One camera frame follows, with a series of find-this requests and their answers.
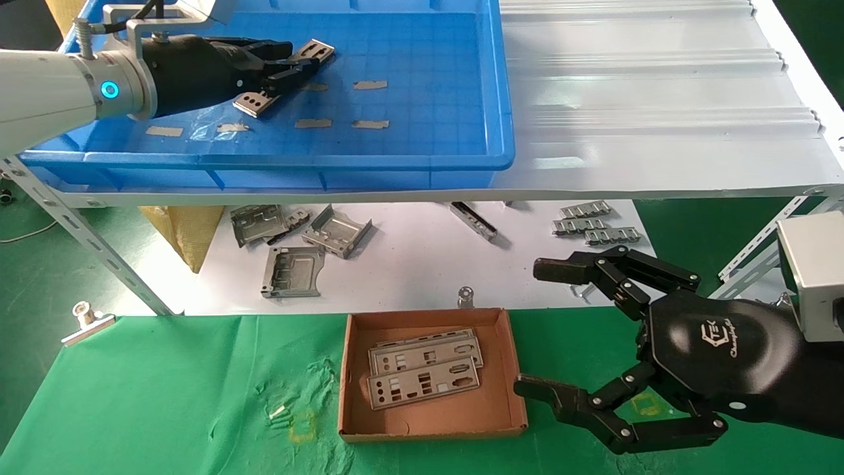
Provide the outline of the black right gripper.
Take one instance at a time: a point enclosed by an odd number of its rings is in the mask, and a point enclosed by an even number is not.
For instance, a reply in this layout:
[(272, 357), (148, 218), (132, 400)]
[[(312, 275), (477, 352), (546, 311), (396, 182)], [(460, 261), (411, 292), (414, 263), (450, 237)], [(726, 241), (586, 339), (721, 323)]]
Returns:
[[(842, 343), (808, 342), (789, 310), (700, 297), (698, 274), (623, 245), (538, 258), (533, 277), (593, 284), (631, 321), (644, 319), (639, 358), (648, 363), (593, 394), (524, 373), (513, 384), (518, 396), (549, 404), (559, 423), (588, 430), (612, 453), (710, 446), (729, 429), (715, 412), (842, 437)], [(667, 295), (651, 304), (637, 282)], [(615, 410), (650, 383), (688, 417), (645, 423), (618, 417)]]

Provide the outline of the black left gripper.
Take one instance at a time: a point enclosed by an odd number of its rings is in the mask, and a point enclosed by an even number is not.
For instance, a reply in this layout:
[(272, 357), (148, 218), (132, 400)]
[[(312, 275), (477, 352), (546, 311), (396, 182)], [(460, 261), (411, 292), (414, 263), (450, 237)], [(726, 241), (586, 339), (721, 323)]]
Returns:
[[(286, 60), (291, 42), (235, 37), (180, 35), (169, 42), (145, 39), (142, 59), (156, 88), (153, 118), (175, 115), (234, 100), (259, 90), (263, 63)], [(320, 70), (320, 60), (284, 61), (280, 72), (262, 82), (267, 97), (299, 89)]]

